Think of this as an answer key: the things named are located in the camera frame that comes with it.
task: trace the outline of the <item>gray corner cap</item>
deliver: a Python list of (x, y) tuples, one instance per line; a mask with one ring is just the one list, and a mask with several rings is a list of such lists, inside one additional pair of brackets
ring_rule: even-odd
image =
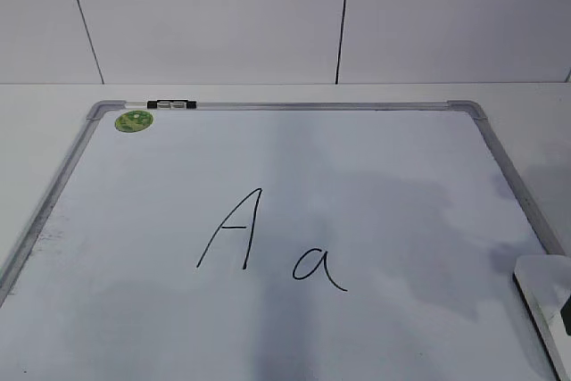
[(100, 120), (107, 112), (125, 109), (125, 100), (102, 100), (95, 103), (89, 113), (88, 120)]
[(474, 120), (487, 120), (484, 109), (482, 106), (471, 100), (449, 100), (448, 105), (453, 111), (463, 111), (472, 117)]

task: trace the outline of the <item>whiteboard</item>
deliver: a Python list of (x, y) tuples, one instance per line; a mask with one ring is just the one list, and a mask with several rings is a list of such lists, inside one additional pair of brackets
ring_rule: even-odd
[(1, 379), (554, 379), (511, 282), (544, 250), (466, 112), (127, 111), (64, 164)]

